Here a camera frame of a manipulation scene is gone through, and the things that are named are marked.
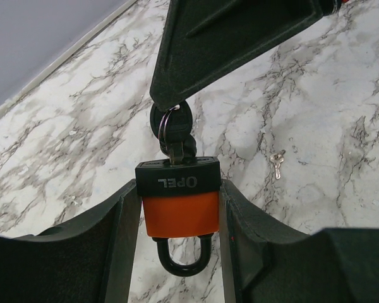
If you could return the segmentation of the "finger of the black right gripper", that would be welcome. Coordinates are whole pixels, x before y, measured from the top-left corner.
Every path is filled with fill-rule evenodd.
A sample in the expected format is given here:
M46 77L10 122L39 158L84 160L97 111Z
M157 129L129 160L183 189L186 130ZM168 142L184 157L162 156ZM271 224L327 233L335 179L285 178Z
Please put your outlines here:
M319 1L171 1L150 96L170 109L322 16Z

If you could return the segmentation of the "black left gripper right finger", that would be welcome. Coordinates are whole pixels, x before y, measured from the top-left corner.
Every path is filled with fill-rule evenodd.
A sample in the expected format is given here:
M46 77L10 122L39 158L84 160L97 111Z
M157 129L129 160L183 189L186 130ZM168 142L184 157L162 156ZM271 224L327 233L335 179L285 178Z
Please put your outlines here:
M379 229L304 234L227 180L219 228L226 302L379 302Z

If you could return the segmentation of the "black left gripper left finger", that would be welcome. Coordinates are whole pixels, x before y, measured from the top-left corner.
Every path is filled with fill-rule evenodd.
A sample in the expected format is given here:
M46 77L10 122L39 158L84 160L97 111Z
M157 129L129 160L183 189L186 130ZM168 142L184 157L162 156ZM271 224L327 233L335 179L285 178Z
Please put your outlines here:
M129 181L38 235L0 236L0 302L126 302L138 235Z

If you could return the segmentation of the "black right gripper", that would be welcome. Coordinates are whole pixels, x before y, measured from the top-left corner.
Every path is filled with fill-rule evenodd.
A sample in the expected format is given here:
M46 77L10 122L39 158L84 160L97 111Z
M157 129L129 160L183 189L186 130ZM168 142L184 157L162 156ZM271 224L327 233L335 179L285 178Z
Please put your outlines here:
M349 0L318 0L324 15L332 15L337 13L343 4L348 3Z

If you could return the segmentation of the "black-headed key bunch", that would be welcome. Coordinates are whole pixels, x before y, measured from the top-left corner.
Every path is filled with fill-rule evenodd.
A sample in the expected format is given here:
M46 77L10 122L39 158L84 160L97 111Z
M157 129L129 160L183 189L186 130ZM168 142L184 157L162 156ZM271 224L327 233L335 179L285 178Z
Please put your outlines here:
M159 141L160 150L169 157L172 165L182 164L186 159L196 157L196 141L191 135L193 115L187 101L166 112L153 104L150 127Z

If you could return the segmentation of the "orange black padlock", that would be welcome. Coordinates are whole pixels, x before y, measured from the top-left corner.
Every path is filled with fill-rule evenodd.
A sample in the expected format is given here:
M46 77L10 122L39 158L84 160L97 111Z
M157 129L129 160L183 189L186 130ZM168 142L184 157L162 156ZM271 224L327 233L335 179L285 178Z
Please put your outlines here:
M142 162L135 177L147 234L156 242L161 265L175 276L199 274L210 261L212 236L219 231L219 160L195 157L177 165L168 159ZM178 264L170 255L169 239L185 237L200 239L200 256L192 264Z

